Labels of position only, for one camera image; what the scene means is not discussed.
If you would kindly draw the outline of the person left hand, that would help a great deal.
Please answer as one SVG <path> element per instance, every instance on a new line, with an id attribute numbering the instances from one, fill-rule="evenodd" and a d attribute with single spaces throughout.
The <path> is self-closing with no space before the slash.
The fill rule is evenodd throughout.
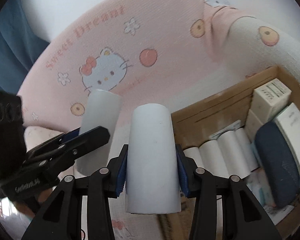
<path id="1" fill-rule="evenodd" d="M 14 201 L 13 205 L 20 212 L 26 215 L 29 218 L 34 218 L 36 213 L 41 208 L 43 202 L 47 200 L 47 198 L 52 193 L 52 188 L 44 190 L 40 194 L 36 196 L 32 196 L 28 199 L 21 201 Z"/>

